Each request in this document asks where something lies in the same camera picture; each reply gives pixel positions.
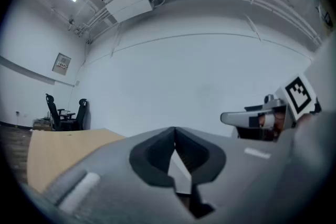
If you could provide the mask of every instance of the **wooden table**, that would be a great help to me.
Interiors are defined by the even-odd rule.
[[[42,193],[61,173],[97,148],[124,139],[107,129],[46,132],[33,131],[28,161],[28,185]]]

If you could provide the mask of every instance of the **white wall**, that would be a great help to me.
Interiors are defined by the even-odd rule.
[[[110,58],[116,31],[92,46],[70,108],[87,98],[87,127],[125,136],[166,126],[230,135],[223,111],[260,104],[313,57],[300,31],[238,0],[177,1],[125,22]]]
[[[46,116],[45,94],[57,108],[68,108],[76,74],[84,62],[85,42],[35,0],[17,0],[0,36],[0,121],[32,126]],[[65,76],[52,71],[58,53],[71,58]]]

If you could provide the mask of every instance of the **black office chair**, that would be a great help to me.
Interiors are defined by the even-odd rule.
[[[53,116],[52,118],[54,119],[52,128],[55,129],[56,131],[64,131],[64,126],[62,124],[64,123],[64,121],[67,121],[70,118],[70,115],[61,115],[61,112],[65,109],[56,109],[56,105],[54,104],[54,97],[52,95],[46,93],[46,100],[50,114],[51,116]]]
[[[75,113],[69,113],[70,119],[67,121],[62,122],[63,126],[66,126],[65,128],[69,131],[80,131],[83,130],[83,121],[87,109],[87,100],[86,99],[80,99],[79,100],[79,109],[77,113],[77,117],[75,119],[71,119],[72,115],[75,115]]]

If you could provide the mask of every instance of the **wooden floor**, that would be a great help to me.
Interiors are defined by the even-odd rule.
[[[21,183],[27,183],[27,158],[30,138],[29,130],[0,126],[0,145],[14,175]]]

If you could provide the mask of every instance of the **chair headrest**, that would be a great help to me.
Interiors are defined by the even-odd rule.
[[[52,95],[49,95],[46,93],[46,100],[48,103],[53,103],[54,102],[54,97]]]
[[[80,99],[79,100],[79,105],[86,106],[87,105],[86,99],[85,98]]]

